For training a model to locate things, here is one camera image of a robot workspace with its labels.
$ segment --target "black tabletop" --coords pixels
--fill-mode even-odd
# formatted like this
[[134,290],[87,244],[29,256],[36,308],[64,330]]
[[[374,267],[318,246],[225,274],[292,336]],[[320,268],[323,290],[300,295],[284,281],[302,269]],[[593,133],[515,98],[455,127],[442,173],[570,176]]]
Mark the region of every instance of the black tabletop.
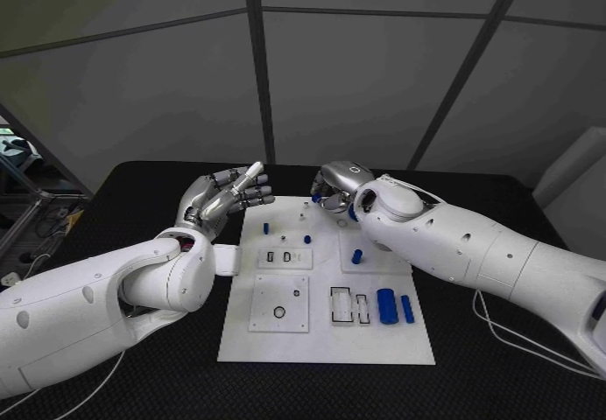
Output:
[[[130,162],[113,171],[46,268],[152,239],[175,223],[181,196],[199,175],[232,164]],[[269,165],[276,195],[309,194],[318,167]],[[423,171],[388,174],[450,204],[563,247],[533,200],[511,177]],[[238,244],[244,214],[217,243]],[[414,269],[436,366],[218,363],[231,279],[218,277],[201,310],[126,352],[114,377],[69,418],[599,418],[606,383],[499,343],[472,312],[473,290]],[[554,328],[486,296],[504,325],[579,359]],[[43,389],[6,418],[52,419],[88,396],[117,359]],[[0,402],[0,410],[17,398]]]

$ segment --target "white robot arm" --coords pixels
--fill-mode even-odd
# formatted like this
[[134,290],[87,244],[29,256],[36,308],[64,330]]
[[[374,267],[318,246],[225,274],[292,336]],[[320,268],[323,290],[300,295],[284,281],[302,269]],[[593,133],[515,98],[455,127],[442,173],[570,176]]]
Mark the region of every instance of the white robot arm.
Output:
[[274,201],[269,186],[248,188],[267,181],[261,172],[257,162],[201,177],[176,226],[156,239],[49,270],[0,294],[0,399],[81,374],[202,306],[215,274],[238,272],[238,247],[211,245],[227,214]]
[[388,175],[375,179],[352,162],[322,166],[312,194],[331,212],[352,205],[362,233],[381,249],[540,315],[606,376],[606,262],[533,240]]

